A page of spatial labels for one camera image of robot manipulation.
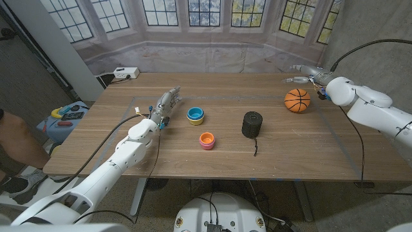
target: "power strip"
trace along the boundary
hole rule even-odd
[[[123,68],[119,67],[116,68],[113,74],[115,74],[115,78],[117,79],[125,79],[127,75],[130,75],[131,79],[137,78],[139,76],[139,69],[137,67],[134,68]]]

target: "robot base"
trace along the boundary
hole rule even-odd
[[[211,194],[206,193],[200,197],[210,200]],[[213,193],[211,200],[218,210],[219,223],[215,226],[216,211],[213,205],[209,207],[207,200],[195,198],[187,203],[177,214],[173,231],[266,231],[262,214],[255,206],[239,196],[220,192]]]

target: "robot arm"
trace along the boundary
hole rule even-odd
[[[114,154],[78,186],[39,200],[20,214],[12,226],[39,222],[72,224],[82,215],[94,211],[120,176],[144,158],[152,145],[150,135],[157,132],[163,119],[179,101],[179,90],[180,86],[177,86],[166,92],[159,99],[150,119],[143,119],[130,128],[128,136],[117,144]],[[87,216],[77,224],[89,220],[91,217]]]
[[[412,115],[392,105],[392,99],[384,93],[366,86],[354,85],[345,77],[336,77],[329,70],[306,65],[293,68],[309,75],[310,81],[325,86],[324,94],[338,106],[352,105],[348,117],[359,124],[388,134],[395,140],[412,147]]]

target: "basketball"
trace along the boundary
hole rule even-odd
[[[310,103],[310,95],[302,89],[290,90],[285,97],[286,107],[293,112],[304,111]]]

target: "window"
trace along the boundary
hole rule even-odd
[[[178,26],[175,0],[143,0],[147,25]]]
[[[120,0],[91,0],[91,2],[106,32],[129,27]]]
[[[288,0],[280,30],[305,37],[314,16],[317,0]]]
[[[233,0],[232,26],[260,27],[266,0]]]
[[[190,26],[220,26],[220,0],[188,0]]]
[[[93,37],[76,0],[41,0],[41,3],[69,42]]]
[[[341,8],[341,2],[342,0],[333,1],[332,7],[329,10],[328,17],[324,22],[322,32],[319,35],[317,42],[328,44],[330,34],[332,33],[333,24],[335,24],[337,14],[339,13],[339,9]]]

